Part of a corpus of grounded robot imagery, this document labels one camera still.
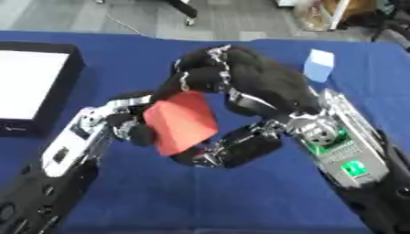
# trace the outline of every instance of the black box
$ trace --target black box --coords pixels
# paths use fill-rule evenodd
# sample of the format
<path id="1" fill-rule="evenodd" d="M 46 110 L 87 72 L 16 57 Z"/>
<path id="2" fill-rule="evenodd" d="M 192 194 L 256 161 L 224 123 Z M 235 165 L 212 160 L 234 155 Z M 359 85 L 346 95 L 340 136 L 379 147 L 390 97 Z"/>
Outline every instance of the black box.
<path id="1" fill-rule="evenodd" d="M 0 42 L 0 136 L 46 136 L 84 66 L 73 45 Z"/>

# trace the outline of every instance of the blue tablecloth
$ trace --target blue tablecloth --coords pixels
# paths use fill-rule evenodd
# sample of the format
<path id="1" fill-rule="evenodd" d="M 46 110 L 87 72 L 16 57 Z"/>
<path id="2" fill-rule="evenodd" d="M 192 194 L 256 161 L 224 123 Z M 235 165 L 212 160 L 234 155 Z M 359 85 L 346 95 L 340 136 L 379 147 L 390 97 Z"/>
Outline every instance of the blue tablecloth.
<path id="1" fill-rule="evenodd" d="M 7 31 L 0 32 L 0 40 L 71 43 L 80 48 L 87 68 L 54 135 L 81 107 L 101 105 L 124 91 L 154 89 L 167 78 L 172 60 L 215 44 L 136 35 Z M 335 53 L 336 67 L 329 85 L 343 91 L 410 152 L 406 143 L 410 136 L 406 122 L 410 113 L 410 59 L 396 45 L 270 39 L 243 43 L 296 69 L 302 68 L 312 48 Z M 222 133 L 254 120 L 225 111 L 222 97 L 211 96 L 209 100 Z M 38 157 L 38 148 L 46 142 L 0 138 L 0 183 L 4 185 L 25 162 Z M 233 170 L 189 168 L 161 158 L 153 147 L 114 143 L 103 159 L 100 177 L 64 229 L 78 233 L 81 229 L 86 229 L 82 233 L 148 233 L 150 229 L 174 229 L 176 233 L 182 229 L 334 233 L 343 229 L 352 233 L 364 226 L 329 189 L 309 156 L 287 139 L 281 150 Z"/>

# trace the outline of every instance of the gray floor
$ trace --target gray floor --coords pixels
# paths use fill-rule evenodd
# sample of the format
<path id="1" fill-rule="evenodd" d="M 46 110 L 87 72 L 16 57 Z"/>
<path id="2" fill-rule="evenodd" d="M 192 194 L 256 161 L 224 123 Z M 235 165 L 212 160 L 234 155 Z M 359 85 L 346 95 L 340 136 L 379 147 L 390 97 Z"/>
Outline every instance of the gray floor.
<path id="1" fill-rule="evenodd" d="M 194 27 L 184 16 L 160 0 L 0 0 L 0 29 L 139 33 L 149 37 L 194 40 L 251 40 L 295 38 L 369 40 L 371 31 L 307 32 L 299 29 L 289 9 L 277 8 L 274 0 L 192 0 L 200 11 Z M 384 40 L 397 40 L 387 32 Z"/>

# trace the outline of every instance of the cable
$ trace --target cable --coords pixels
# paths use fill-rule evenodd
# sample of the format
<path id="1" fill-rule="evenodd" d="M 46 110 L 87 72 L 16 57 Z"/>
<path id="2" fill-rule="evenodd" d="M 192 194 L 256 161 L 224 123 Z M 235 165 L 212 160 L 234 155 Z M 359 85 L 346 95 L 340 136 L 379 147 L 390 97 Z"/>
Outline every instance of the cable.
<path id="1" fill-rule="evenodd" d="M 111 21 L 113 21 L 113 22 L 119 24 L 120 26 L 125 27 L 125 28 L 127 28 L 128 30 L 133 31 L 133 32 L 135 32 L 136 34 L 139 34 L 139 35 L 141 35 L 141 36 L 147 37 L 146 35 L 144 35 L 144 34 L 141 33 L 140 31 L 136 30 L 135 28 L 133 28 L 133 27 L 127 25 L 126 23 L 123 23 L 122 21 L 120 21 L 120 20 L 118 20 L 118 19 L 115 19 L 115 18 L 112 17 L 110 14 L 107 13 L 107 14 L 105 14 L 105 16 L 107 16 L 108 19 L 110 19 Z"/>

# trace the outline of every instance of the light blue cube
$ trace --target light blue cube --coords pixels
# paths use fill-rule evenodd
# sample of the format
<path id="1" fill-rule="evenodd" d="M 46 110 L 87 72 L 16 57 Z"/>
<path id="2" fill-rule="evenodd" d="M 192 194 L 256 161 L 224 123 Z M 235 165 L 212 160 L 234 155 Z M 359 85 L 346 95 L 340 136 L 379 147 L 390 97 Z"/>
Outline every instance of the light blue cube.
<path id="1" fill-rule="evenodd" d="M 312 49 L 305 62 L 304 74 L 309 79 L 324 83 L 328 80 L 334 66 L 334 54 L 327 51 Z"/>

